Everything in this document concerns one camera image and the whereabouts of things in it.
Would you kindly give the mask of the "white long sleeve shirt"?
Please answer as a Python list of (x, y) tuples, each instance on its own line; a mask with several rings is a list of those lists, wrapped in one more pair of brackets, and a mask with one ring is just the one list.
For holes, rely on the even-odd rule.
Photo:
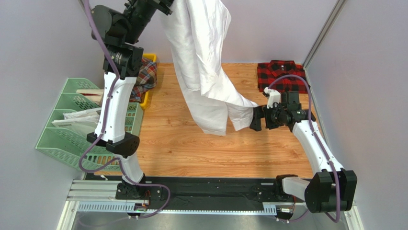
[(161, 22), (170, 43), (176, 77), (197, 126), (224, 136), (227, 122), (248, 128), (257, 104), (245, 98), (222, 67), (231, 14), (220, 0), (176, 0)]

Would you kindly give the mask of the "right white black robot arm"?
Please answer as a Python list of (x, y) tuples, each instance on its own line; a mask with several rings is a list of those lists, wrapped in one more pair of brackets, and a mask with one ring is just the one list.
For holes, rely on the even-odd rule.
[(250, 128), (261, 131), (288, 127), (301, 144), (314, 174), (311, 180), (287, 174), (276, 177), (276, 194), (305, 201), (311, 213), (349, 211), (352, 208), (357, 175), (346, 170), (325, 143), (311, 108), (303, 109), (298, 92), (278, 92), (265, 88), (266, 105), (253, 109)]

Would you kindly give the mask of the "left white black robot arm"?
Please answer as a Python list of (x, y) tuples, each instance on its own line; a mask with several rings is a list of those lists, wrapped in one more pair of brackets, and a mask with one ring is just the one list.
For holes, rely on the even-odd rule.
[(87, 135), (93, 146), (105, 147), (114, 155), (122, 171), (116, 199), (142, 199), (148, 195), (146, 177), (140, 168), (136, 150), (140, 139), (125, 131), (125, 118), (131, 91), (142, 66), (143, 48), (136, 43), (156, 11), (171, 14), (170, 0), (130, 0), (123, 12), (107, 6), (90, 8), (85, 13), (105, 59), (104, 98), (99, 122)]

